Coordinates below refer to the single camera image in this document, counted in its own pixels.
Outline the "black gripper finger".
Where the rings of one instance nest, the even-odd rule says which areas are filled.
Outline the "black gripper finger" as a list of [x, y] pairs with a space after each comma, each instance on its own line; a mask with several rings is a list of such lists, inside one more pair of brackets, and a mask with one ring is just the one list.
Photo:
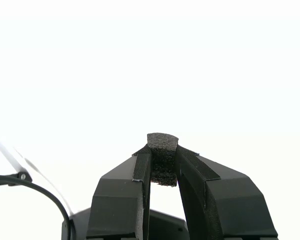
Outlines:
[[152, 152], [145, 145], [103, 175], [94, 192], [86, 239], [147, 240]]
[[175, 171], [190, 239], [278, 239], [264, 195], [247, 175], [182, 146]]

